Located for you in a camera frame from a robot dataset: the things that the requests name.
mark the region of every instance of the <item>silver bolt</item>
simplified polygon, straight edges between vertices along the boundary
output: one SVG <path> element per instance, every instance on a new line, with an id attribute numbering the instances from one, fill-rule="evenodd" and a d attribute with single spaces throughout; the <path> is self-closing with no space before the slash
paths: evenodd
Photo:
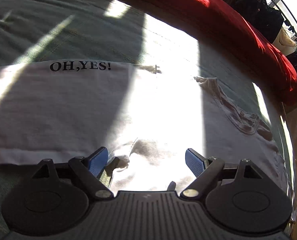
<path id="1" fill-rule="evenodd" d="M 111 197 L 111 192 L 108 190 L 101 189 L 95 193 L 95 196 L 100 198 L 108 198 L 108 197 Z"/>
<path id="2" fill-rule="evenodd" d="M 198 191 L 195 189 L 189 188 L 183 191 L 183 195 L 186 197 L 196 197 L 198 196 Z"/>

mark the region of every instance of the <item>red blanket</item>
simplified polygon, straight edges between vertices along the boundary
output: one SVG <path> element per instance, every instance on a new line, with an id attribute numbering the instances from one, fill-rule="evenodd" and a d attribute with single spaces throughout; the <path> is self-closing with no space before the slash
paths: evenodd
<path id="1" fill-rule="evenodd" d="M 222 0 L 146 1 L 197 22 L 201 30 L 226 44 L 227 50 L 262 77 L 280 101 L 287 105 L 297 101 L 297 74 L 292 64 Z"/>

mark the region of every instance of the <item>blue gripper pad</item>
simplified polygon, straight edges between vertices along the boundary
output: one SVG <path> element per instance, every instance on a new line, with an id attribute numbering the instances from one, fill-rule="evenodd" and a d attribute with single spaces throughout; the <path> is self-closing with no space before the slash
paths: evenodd
<path id="1" fill-rule="evenodd" d="M 109 152 L 105 147 L 101 147 L 88 157 L 88 170 L 97 177 L 103 168 L 107 165 Z"/>
<path id="2" fill-rule="evenodd" d="M 187 149 L 185 152 L 185 163 L 196 177 L 205 171 L 205 160 L 207 159 L 191 148 Z"/>

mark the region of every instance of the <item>bed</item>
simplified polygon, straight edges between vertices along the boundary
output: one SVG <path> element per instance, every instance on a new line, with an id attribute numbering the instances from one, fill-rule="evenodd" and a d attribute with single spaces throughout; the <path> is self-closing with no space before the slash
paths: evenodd
<path id="1" fill-rule="evenodd" d="M 186 73 L 217 77 L 227 96 L 271 128 L 296 191 L 282 103 L 266 82 L 196 23 L 142 0 L 0 0 L 0 66 L 68 57 L 156 64 L 173 74 L 185 65 Z M 31 169 L 0 165 L 0 205 Z M 0 238 L 7 232 L 0 213 Z"/>

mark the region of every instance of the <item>black print on shirt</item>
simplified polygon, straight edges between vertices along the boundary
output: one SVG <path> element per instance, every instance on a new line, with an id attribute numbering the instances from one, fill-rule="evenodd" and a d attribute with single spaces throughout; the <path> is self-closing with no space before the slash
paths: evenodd
<path id="1" fill-rule="evenodd" d="M 50 65 L 50 70 L 59 71 L 62 70 L 82 70 L 82 69 L 99 69 L 99 70 L 111 70 L 111 62 L 97 62 L 97 61 L 63 61 L 54 62 Z"/>

